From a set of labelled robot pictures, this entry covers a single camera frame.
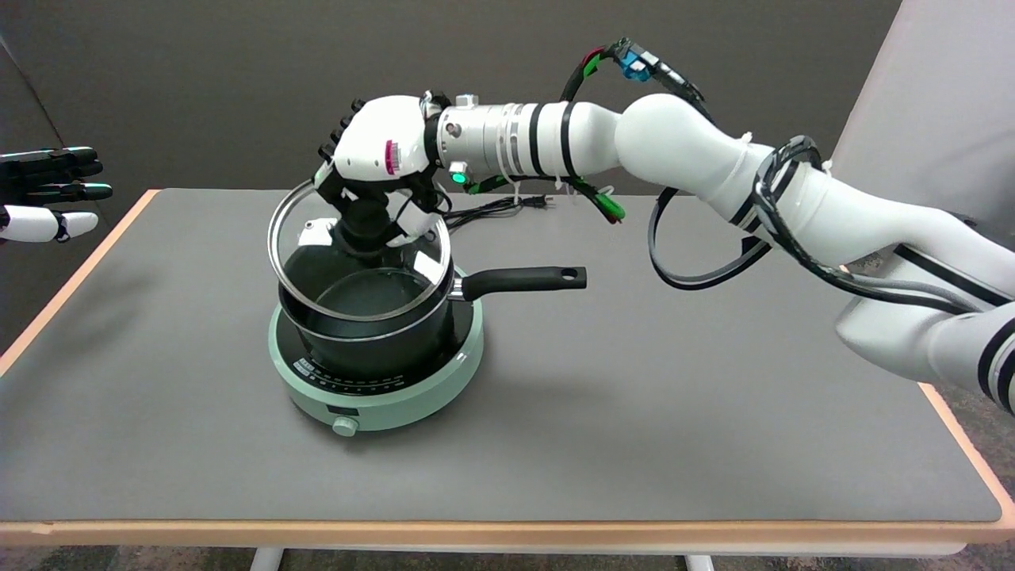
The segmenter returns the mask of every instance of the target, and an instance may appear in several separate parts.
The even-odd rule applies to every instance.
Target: robot finger
[[[113,196],[113,188],[101,183],[50,184],[35,188],[21,195],[25,206],[48,206],[61,202],[104,200]]]
[[[56,211],[38,206],[0,206],[0,239],[67,241],[98,225],[93,212]]]
[[[68,147],[0,154],[0,187],[24,189],[68,184],[103,171],[91,147]]]

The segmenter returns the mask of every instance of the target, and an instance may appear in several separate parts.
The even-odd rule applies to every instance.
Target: gray wall
[[[624,34],[697,82],[730,133],[775,143],[806,132],[830,151],[897,5],[33,0],[0,2],[0,33],[67,143],[99,151],[116,193],[103,211],[115,223],[147,188],[293,186],[316,168],[318,145],[353,97],[441,88],[487,101],[555,99],[591,48]],[[3,148],[53,144],[0,71],[3,96],[25,110],[4,105],[17,133],[4,135]],[[649,88],[611,70],[592,78],[585,97],[620,110]],[[596,182],[656,191],[620,173]],[[251,220],[252,231],[265,222]],[[97,236],[63,248],[4,246],[13,300],[5,311],[37,312]]]
[[[1015,235],[1013,54],[1010,0],[975,9],[903,2],[835,151],[835,174]]]

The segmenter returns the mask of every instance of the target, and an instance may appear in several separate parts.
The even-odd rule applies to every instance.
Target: table leg
[[[687,563],[687,571],[716,571],[712,557],[707,555],[685,555],[684,562]]]
[[[254,554],[254,562],[251,563],[251,571],[278,571],[284,552],[282,548],[258,548]]]

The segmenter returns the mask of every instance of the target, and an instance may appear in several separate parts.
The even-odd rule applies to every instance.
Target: pink label
[[[398,143],[389,140],[384,145],[384,166],[389,174],[394,174],[401,166],[402,157],[398,155]]]

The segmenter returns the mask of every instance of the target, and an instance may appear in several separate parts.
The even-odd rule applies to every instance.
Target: red wire
[[[603,48],[596,48],[595,50],[589,52],[589,55],[586,56],[584,60],[582,60],[582,67],[589,65],[589,62],[592,61],[592,58],[596,57],[599,54],[602,54],[603,51],[604,51]]]

